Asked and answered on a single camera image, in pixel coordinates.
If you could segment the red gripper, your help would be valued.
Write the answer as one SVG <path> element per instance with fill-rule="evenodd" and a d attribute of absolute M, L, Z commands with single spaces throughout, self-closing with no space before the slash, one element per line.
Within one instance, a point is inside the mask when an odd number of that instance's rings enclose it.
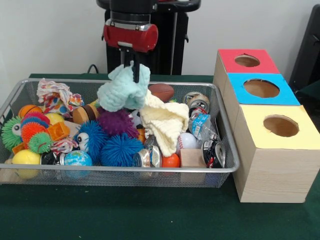
<path fill-rule="evenodd" d="M 135 51 L 133 55 L 133 81 L 139 82 L 140 57 L 137 52 L 152 51 L 158 42 L 159 31 L 155 24 L 128 24 L 108 19 L 103 29 L 103 37 L 108 46 L 113 48 L 128 47 Z M 131 53 L 128 49 L 121 51 L 121 63 L 130 66 Z"/>

